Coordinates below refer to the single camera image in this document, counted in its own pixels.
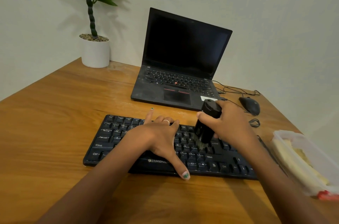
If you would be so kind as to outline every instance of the black laptop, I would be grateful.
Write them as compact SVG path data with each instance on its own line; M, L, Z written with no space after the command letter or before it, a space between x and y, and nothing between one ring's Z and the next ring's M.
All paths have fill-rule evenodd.
M212 78L232 31L150 9L142 66L131 98L201 110L218 100Z

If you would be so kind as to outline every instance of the food container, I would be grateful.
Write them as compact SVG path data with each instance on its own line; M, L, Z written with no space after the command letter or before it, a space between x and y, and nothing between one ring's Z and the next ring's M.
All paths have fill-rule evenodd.
M288 177L301 186L305 195L316 196L320 191L339 194L339 166L312 141L303 134L292 131L279 130L273 132L273 135L269 147L274 157ZM302 149L311 166L286 140L290 141L293 148Z

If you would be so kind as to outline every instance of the black brush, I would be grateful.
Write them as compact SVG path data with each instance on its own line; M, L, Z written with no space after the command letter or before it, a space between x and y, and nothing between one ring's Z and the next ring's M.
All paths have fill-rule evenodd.
M206 99L204 101L201 111L216 119L219 118L221 115L220 105L210 99ZM194 127L194 133L196 136L193 136L193 138L200 150L206 148L209 145L214 135L214 131L207 127L205 124L202 124L199 120Z

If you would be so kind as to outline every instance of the keyboard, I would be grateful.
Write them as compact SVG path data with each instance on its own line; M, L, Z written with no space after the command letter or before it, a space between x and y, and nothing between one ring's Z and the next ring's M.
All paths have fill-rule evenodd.
M83 164L97 165L119 144L129 130L143 124L143 119L106 115L83 159ZM257 179L250 164L230 144L212 139L207 148L199 150L192 138L193 128L193 126L180 125L173 145L177 156L186 165L191 175ZM129 172L178 175L166 159L151 151L144 152Z
M215 97L207 79L192 78L182 74L157 71L152 68L147 68L144 73L143 80L146 83L186 89L208 97Z

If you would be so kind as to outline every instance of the white wall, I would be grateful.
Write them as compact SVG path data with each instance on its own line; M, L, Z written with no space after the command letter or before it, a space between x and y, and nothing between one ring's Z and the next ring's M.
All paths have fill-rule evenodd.
M0 0L0 100L79 57L85 0ZM140 65L150 7L233 30L215 79L262 92L339 162L339 0L97 3L111 59Z

